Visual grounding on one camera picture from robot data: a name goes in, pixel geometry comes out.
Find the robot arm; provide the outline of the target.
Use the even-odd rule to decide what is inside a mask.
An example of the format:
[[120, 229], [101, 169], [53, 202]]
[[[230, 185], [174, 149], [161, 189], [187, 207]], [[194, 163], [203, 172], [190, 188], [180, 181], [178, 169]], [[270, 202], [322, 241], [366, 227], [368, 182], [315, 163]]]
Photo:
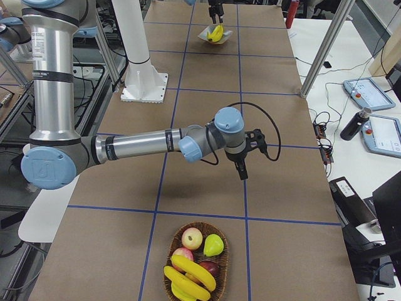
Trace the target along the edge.
[[95, 2], [23, 1], [21, 6], [31, 29], [36, 108], [36, 128], [21, 160], [28, 182], [41, 189], [59, 189], [84, 170], [108, 161], [180, 152], [195, 162], [218, 149], [224, 149], [239, 177], [247, 178], [250, 135], [234, 106], [220, 109], [204, 126], [133, 133], [135, 126], [144, 127], [146, 121], [128, 104], [161, 103], [169, 78], [150, 60], [138, 1], [112, 3], [128, 61], [122, 112], [107, 115], [112, 130], [93, 135], [80, 135], [75, 128], [73, 37], [84, 31], [97, 32]]

